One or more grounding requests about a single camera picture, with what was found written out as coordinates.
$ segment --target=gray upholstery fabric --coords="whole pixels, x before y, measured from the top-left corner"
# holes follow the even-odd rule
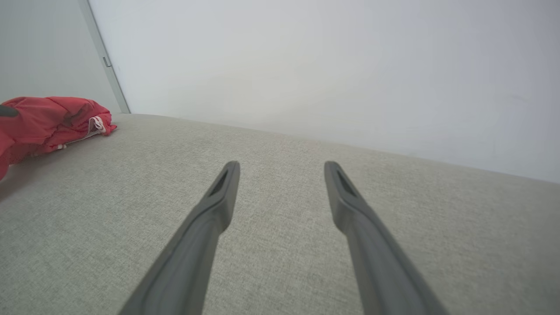
[[[116,314],[225,162],[205,314],[361,314],[323,163],[344,167],[452,314],[560,313],[560,185],[149,115],[10,168],[0,313]]]

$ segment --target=black object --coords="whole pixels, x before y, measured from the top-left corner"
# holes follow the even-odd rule
[[[234,211],[240,166],[228,162],[120,314],[201,314],[218,236]]]
[[[15,117],[19,114],[17,109],[0,105],[0,117]]]
[[[348,240],[364,313],[446,314],[338,163],[325,163],[325,181],[334,223]]]

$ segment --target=door frame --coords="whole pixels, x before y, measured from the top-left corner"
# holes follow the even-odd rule
[[[105,69],[105,74],[107,79],[109,79],[109,85],[113,90],[116,102],[119,104],[120,110],[125,114],[130,114],[130,109],[128,108],[127,100],[124,98],[123,90],[120,88],[119,80],[116,78],[115,71],[113,69],[113,64],[109,59],[109,54],[105,49],[105,44],[99,33],[99,28],[97,28],[97,23],[95,22],[94,13],[91,11],[90,2],[88,0],[77,0],[80,4],[80,10],[82,15],[86,20],[86,25],[90,31],[91,39],[94,41],[95,49],[97,50],[97,55],[99,55],[99,61]]]

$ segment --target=door hinge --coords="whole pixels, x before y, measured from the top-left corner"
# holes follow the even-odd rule
[[[103,61],[105,62],[105,67],[110,67],[111,62],[109,61],[109,57],[103,57]]]

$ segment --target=red jacket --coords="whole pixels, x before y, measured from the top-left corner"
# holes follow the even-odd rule
[[[0,117],[0,179],[10,164],[25,156],[63,149],[69,142],[97,133],[107,136],[116,128],[109,110],[92,100],[24,97],[2,105],[19,114]]]

